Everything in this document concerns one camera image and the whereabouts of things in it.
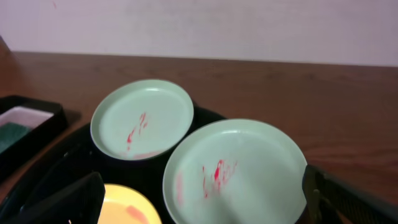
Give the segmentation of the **large mint green plate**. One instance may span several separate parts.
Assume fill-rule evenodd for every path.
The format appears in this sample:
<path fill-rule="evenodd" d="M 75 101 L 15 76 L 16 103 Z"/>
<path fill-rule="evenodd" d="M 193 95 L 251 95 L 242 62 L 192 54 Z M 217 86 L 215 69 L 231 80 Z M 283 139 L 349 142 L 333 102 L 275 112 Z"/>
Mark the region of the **large mint green plate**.
<path fill-rule="evenodd" d="M 197 129 L 174 150 L 162 184 L 175 223 L 297 222 L 307 166 L 298 145 L 267 123 L 225 119 Z"/>

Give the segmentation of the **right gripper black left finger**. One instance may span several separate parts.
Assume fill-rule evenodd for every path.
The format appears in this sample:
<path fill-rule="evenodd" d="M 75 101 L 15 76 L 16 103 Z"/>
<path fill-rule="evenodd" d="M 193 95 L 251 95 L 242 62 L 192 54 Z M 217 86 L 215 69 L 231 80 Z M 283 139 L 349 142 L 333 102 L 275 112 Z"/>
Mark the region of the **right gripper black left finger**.
<path fill-rule="evenodd" d="M 105 195 L 99 173 L 92 172 L 55 192 L 3 224 L 97 224 Z"/>

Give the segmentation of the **green and yellow sponge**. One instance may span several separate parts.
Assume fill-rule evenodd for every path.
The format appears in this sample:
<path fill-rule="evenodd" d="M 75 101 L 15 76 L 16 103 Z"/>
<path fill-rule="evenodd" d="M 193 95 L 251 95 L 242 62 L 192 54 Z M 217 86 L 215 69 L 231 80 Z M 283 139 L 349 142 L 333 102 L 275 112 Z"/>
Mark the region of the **green and yellow sponge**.
<path fill-rule="evenodd" d="M 1 126 L 0 153 L 9 149 L 16 142 L 31 132 L 31 128 L 17 123 L 6 123 Z"/>

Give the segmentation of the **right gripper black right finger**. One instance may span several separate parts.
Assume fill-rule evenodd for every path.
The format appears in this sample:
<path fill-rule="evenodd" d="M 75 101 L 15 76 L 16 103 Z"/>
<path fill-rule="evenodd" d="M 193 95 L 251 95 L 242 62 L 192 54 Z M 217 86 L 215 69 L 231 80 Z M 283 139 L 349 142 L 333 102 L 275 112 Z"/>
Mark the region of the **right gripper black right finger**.
<path fill-rule="evenodd" d="M 397 207 L 383 202 L 307 165 L 302 180 L 307 208 L 315 224 L 342 223 L 341 215 L 355 224 L 397 224 Z"/>

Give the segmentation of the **yellow plate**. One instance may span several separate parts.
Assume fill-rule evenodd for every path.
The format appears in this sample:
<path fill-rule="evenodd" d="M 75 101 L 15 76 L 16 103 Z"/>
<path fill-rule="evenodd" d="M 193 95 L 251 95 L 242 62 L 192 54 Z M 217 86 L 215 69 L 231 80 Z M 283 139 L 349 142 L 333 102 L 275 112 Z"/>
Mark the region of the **yellow plate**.
<path fill-rule="evenodd" d="M 153 204 L 140 192 L 117 184 L 105 184 L 98 224 L 162 224 Z"/>

